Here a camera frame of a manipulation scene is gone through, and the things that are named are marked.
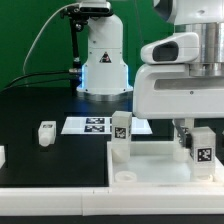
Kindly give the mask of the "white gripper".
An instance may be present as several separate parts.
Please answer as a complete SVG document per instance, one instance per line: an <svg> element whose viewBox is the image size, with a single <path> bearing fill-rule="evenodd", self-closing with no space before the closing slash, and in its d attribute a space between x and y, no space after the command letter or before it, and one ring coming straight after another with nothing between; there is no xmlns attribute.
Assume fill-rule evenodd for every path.
<svg viewBox="0 0 224 224"><path fill-rule="evenodd" d="M133 92L133 113L141 119L175 119L182 147L192 147L184 119L223 118L224 77L193 76L190 63L199 56L199 36L175 33L141 49Z"/></svg>

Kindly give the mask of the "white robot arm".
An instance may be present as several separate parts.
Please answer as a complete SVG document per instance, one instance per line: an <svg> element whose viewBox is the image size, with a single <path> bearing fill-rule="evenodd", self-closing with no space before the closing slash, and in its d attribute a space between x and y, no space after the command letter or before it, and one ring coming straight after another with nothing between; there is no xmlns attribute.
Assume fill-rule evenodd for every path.
<svg viewBox="0 0 224 224"><path fill-rule="evenodd" d="M133 95L133 113L157 126L224 118L224 0L153 0L174 33L141 48L133 85L122 58L123 24L106 0L82 2L88 58L78 94L97 101Z"/></svg>

